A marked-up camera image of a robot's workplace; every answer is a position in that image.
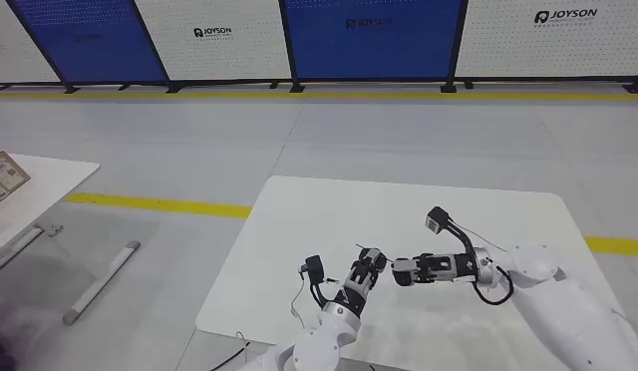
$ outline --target pegboard panel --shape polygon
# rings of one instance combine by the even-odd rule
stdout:
[[[470,0],[459,77],[638,74],[638,0]]]
[[[285,2],[302,79],[448,73],[461,0]]]
[[[173,80],[289,79],[277,0],[136,0]]]
[[[0,83],[59,82],[5,0],[0,21]]]
[[[162,81],[131,0],[14,0],[69,82]]]

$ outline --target yellow stripe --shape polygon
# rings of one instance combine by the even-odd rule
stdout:
[[[102,195],[100,193],[77,192],[66,199],[70,203],[87,203],[100,206],[131,207],[157,211],[176,211],[182,213],[207,214],[220,217],[248,218],[252,207],[237,204],[217,204],[193,202],[153,197],[135,197],[120,195]]]
[[[285,91],[264,92],[199,92],[184,91],[176,94],[118,92],[90,93],[78,92],[73,95],[62,93],[0,93],[0,98],[27,100],[72,100],[72,99],[354,99],[354,100],[540,100],[540,101],[637,101],[633,94],[566,94],[566,93],[405,93],[405,92],[313,92],[288,93]]]
[[[613,253],[638,256],[638,239],[598,238],[589,236],[585,238],[589,250],[598,253]]]
[[[207,214],[219,217],[248,218],[251,206],[218,204],[153,197],[102,195],[100,193],[76,192],[66,202],[86,203],[100,206],[130,207],[145,210],[174,211],[181,213]],[[592,252],[638,256],[638,239],[585,237]]]

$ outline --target blue panel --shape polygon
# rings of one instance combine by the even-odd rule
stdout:
[[[69,82],[161,81],[130,0],[15,0]]]
[[[302,79],[448,74],[461,0],[285,2]]]

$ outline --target white table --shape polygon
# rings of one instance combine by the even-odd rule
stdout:
[[[0,266],[6,264],[45,230],[50,236],[57,234],[61,229],[59,226],[37,225],[36,221],[100,167],[85,162],[14,154],[10,156],[31,179],[0,201]],[[98,278],[65,314],[66,324],[75,322],[139,245],[136,241],[129,242],[111,263],[107,274]]]
[[[270,344],[294,336],[301,328],[290,315],[300,286],[296,270],[313,254],[321,255],[326,276],[340,279],[359,253],[357,243],[379,247],[390,258],[462,252],[449,233],[424,227],[436,205],[498,245],[547,244],[563,269],[578,273],[619,309],[554,194],[273,177],[208,293],[197,328],[228,336],[240,330]],[[492,299],[502,295],[500,288],[489,293]],[[307,285],[296,307],[306,325],[317,325],[319,308]],[[511,303],[485,305],[461,282],[400,287],[389,269],[368,296],[357,342],[343,355],[408,370],[565,370]]]

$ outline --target table leg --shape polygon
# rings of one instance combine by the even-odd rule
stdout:
[[[140,243],[136,240],[132,240],[124,249],[122,249],[122,251],[111,262],[107,274],[95,281],[91,286],[89,286],[89,289],[87,289],[82,294],[82,296],[80,296],[80,299],[78,299],[78,301],[71,307],[71,310],[67,311],[64,317],[62,317],[62,321],[65,325],[73,324],[78,319],[78,317],[80,317],[80,314],[82,314],[84,309],[87,308],[89,303],[91,303],[91,301],[98,295],[98,293],[100,293],[102,288],[107,285],[109,280],[113,278],[120,267],[122,267],[122,265],[127,262],[129,257],[131,257],[133,252],[135,252],[138,247],[140,247]]]
[[[31,241],[37,238],[44,230],[40,227],[32,227],[29,231],[27,231],[24,235],[22,235],[18,241],[11,245],[7,252],[0,256],[0,267],[4,266],[16,256],[16,254],[20,253],[22,249],[27,247]]]

